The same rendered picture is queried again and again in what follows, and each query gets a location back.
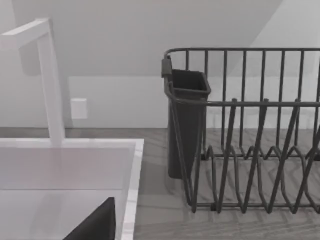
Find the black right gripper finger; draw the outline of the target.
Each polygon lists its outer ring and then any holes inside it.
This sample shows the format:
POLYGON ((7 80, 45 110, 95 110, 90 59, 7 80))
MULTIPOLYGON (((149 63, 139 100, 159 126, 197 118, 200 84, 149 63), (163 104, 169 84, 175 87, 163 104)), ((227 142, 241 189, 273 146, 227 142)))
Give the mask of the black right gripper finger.
POLYGON ((108 197, 63 240, 115 240, 115 198, 108 197))

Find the white sink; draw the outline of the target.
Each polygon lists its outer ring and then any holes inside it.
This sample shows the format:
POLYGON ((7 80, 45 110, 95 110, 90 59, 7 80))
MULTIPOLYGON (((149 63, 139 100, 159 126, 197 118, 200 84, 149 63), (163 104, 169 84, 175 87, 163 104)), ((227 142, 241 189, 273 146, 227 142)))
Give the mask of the white sink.
POLYGON ((63 240, 115 198, 115 240, 134 240, 142 138, 0 138, 0 240, 63 240))

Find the dark grey cutlery holder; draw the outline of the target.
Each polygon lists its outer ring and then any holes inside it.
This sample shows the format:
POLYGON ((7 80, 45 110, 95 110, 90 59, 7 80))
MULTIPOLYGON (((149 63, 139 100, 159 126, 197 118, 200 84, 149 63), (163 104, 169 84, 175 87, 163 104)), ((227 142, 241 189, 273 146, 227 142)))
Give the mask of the dark grey cutlery holder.
MULTIPOLYGON (((211 87, 203 72, 173 69, 172 82, 174 95, 180 99, 202 100, 208 99, 211 87)), ((178 123, 183 146, 184 163, 189 177, 195 160, 199 134, 199 115, 205 109, 201 105, 176 105, 178 123)), ((168 176, 172 179, 181 179, 181 166, 177 147, 176 131, 172 111, 168 111, 168 176)))

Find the tall white tap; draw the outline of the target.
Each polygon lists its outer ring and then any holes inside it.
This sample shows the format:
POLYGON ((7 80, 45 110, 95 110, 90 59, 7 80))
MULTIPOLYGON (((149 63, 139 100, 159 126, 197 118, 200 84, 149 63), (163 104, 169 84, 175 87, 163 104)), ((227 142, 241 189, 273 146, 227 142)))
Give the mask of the tall white tap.
POLYGON ((59 148, 65 140, 63 104, 51 22, 37 18, 0 35, 0 50, 18 49, 36 41, 38 48, 42 91, 48 123, 49 140, 59 148))

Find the white wall socket plate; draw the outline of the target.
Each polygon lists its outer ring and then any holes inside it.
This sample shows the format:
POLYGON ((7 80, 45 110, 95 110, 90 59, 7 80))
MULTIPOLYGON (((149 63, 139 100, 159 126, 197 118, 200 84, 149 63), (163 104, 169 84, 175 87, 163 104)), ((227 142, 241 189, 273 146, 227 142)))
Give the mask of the white wall socket plate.
POLYGON ((73 120, 84 120, 88 118, 88 106, 86 98, 72 98, 71 117, 73 120))

